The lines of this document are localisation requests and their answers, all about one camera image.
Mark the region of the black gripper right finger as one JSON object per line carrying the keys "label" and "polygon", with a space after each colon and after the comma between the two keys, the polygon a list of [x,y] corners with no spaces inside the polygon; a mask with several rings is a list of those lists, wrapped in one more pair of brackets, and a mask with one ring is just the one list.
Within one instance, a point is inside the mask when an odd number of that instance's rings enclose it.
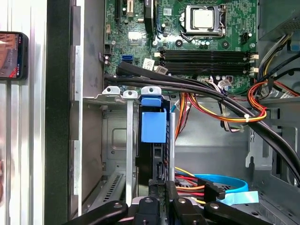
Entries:
{"label": "black gripper right finger", "polygon": [[165,206],[170,225],[269,225],[270,223],[220,202],[201,209],[177,193],[173,181],[165,182]]}

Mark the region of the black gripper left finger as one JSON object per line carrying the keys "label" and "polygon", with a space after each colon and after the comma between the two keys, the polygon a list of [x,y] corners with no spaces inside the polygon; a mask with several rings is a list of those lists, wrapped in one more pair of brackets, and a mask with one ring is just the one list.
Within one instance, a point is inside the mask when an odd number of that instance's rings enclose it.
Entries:
{"label": "black gripper left finger", "polygon": [[149,180],[149,194],[136,197],[130,206],[114,200],[72,219],[67,225],[159,225],[161,200],[165,190],[163,180]]}

